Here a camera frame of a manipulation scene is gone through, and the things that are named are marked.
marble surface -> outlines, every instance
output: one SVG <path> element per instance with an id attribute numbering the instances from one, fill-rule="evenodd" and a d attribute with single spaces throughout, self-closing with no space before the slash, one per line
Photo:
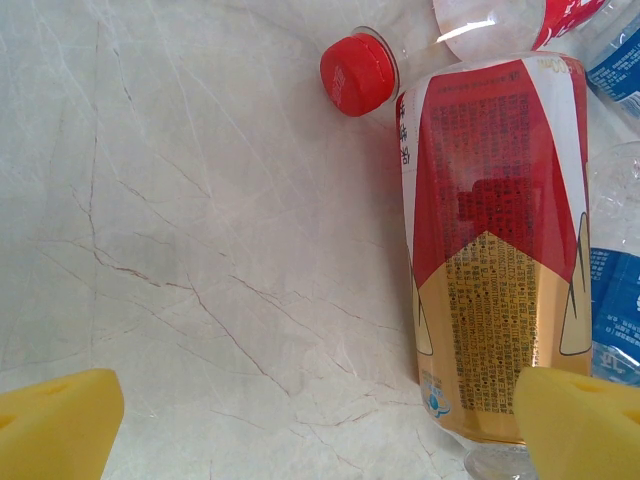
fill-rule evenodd
<path id="1" fill-rule="evenodd" d="M 0 391 L 117 371 L 104 478 L 466 478 L 420 405 L 375 0 L 0 2 Z M 593 96 L 591 149 L 633 135 Z"/>

